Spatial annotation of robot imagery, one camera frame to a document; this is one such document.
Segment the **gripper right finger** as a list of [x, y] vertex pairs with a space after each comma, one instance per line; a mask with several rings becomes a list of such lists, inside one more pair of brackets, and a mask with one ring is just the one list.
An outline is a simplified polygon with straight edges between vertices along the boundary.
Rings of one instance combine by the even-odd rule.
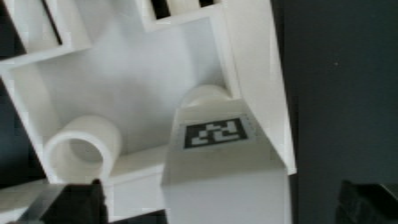
[[398, 183], [341, 182], [333, 224], [398, 224]]

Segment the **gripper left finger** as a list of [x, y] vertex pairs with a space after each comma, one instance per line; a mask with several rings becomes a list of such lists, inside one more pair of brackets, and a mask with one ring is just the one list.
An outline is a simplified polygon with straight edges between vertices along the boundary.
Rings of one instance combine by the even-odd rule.
[[49, 184], [17, 224], [108, 224], [101, 181], [85, 184]]

